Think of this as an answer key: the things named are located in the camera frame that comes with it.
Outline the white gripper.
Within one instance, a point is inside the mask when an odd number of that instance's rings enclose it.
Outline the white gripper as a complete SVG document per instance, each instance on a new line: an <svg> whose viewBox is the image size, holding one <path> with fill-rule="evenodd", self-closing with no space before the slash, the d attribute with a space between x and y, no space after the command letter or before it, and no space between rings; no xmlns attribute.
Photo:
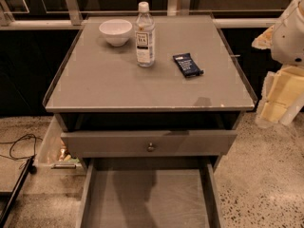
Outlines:
<svg viewBox="0 0 304 228"><path fill-rule="evenodd" d="M252 43L253 48L270 49L274 26L264 30ZM304 67L283 65L278 72L268 72L257 105L256 124L267 128L289 125L304 106Z"/></svg>

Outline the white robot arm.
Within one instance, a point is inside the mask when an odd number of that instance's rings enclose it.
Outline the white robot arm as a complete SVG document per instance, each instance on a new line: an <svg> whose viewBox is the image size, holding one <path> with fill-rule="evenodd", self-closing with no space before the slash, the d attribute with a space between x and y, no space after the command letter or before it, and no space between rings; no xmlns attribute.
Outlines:
<svg viewBox="0 0 304 228"><path fill-rule="evenodd" d="M264 79L256 124L263 128L288 125L304 105L304 0L293 0L252 47L268 48L272 58L282 64Z"/></svg>

